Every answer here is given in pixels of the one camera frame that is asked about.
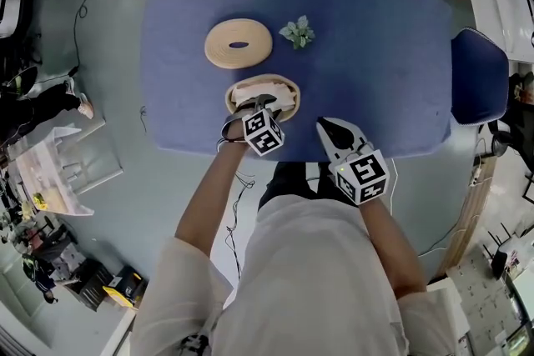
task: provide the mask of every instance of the white cloth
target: white cloth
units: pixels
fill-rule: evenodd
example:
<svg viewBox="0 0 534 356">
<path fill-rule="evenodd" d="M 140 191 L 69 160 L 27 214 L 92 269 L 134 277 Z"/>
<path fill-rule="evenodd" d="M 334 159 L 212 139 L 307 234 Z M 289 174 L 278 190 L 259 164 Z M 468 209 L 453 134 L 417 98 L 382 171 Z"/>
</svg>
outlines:
<svg viewBox="0 0 534 356">
<path fill-rule="evenodd" d="M 443 299 L 417 293 L 397 302 L 360 212 L 348 205 L 272 199 L 245 258 L 235 301 L 210 336 L 213 355 L 454 353 Z M 179 354 L 230 290 L 198 249 L 169 241 L 135 321 L 132 356 Z"/>
<path fill-rule="evenodd" d="M 267 104 L 273 112 L 276 110 L 285 112 L 295 106 L 295 93 L 292 93 L 285 83 L 256 83 L 242 88 L 234 88 L 231 100 L 239 107 L 245 101 L 264 93 L 276 97 L 276 101 Z"/>
</svg>

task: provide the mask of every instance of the wooden board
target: wooden board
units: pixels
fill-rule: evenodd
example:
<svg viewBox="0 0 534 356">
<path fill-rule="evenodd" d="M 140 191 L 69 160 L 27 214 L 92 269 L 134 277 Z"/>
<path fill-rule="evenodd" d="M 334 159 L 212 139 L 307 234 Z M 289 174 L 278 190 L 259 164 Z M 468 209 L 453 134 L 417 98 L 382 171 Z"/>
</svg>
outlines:
<svg viewBox="0 0 534 356">
<path fill-rule="evenodd" d="M 482 210 L 486 206 L 486 200 L 490 193 L 491 178 L 495 172 L 496 160 L 497 158 L 495 156 L 482 159 L 482 171 L 478 179 L 480 184 L 469 188 L 469 192 L 461 208 L 460 220 L 454 230 L 451 231 L 451 235 L 456 230 L 465 229 L 466 231 L 464 233 L 456 233 L 452 236 L 449 242 L 449 248 L 436 273 L 436 278 L 445 275 L 448 268 L 455 267 L 461 261 L 467 245 L 475 232 Z"/>
</svg>

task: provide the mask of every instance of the shoe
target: shoe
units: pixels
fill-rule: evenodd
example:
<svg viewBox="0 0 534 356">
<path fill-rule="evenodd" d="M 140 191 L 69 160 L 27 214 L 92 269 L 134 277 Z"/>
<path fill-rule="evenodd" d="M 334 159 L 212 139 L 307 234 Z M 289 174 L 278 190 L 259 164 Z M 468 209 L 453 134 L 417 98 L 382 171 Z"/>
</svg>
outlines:
<svg viewBox="0 0 534 356">
<path fill-rule="evenodd" d="M 68 95 L 74 95 L 74 97 L 76 97 L 76 94 L 74 93 L 74 79 L 68 78 L 65 81 L 65 85 L 67 85 L 67 91 L 65 91 L 65 93 Z"/>
<path fill-rule="evenodd" d="M 86 118 L 92 119 L 94 116 L 93 106 L 87 100 L 87 97 L 85 96 L 84 93 L 80 93 L 79 99 L 80 99 L 80 107 L 78 107 L 78 111 Z"/>
</svg>

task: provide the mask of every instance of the blue tablecloth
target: blue tablecloth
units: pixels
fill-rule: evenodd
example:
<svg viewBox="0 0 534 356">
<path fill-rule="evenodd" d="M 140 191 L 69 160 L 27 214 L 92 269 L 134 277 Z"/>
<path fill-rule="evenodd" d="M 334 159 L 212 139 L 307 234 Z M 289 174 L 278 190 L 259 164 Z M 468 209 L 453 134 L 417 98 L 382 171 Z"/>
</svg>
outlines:
<svg viewBox="0 0 534 356">
<path fill-rule="evenodd" d="M 316 40 L 294 51 L 278 31 L 306 15 Z M 230 18 L 262 22 L 274 39 L 261 64 L 215 67 L 204 40 Z M 435 150 L 450 134 L 451 11 L 442 0 L 149 0 L 141 78 L 149 129 L 161 148 L 215 153 L 227 88 L 262 73 L 300 87 L 282 123 L 285 145 L 267 158 L 325 160 L 318 116 L 357 124 L 385 157 Z"/>
</svg>

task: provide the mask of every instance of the blue chair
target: blue chair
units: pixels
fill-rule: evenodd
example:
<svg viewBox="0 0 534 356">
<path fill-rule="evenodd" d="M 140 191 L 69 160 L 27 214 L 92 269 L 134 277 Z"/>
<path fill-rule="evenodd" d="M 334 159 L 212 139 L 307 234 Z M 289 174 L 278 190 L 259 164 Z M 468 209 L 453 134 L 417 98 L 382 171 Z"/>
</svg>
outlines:
<svg viewBox="0 0 534 356">
<path fill-rule="evenodd" d="M 460 125 L 502 117 L 508 99 L 508 58 L 484 34 L 464 28 L 451 42 L 452 115 Z"/>
</svg>

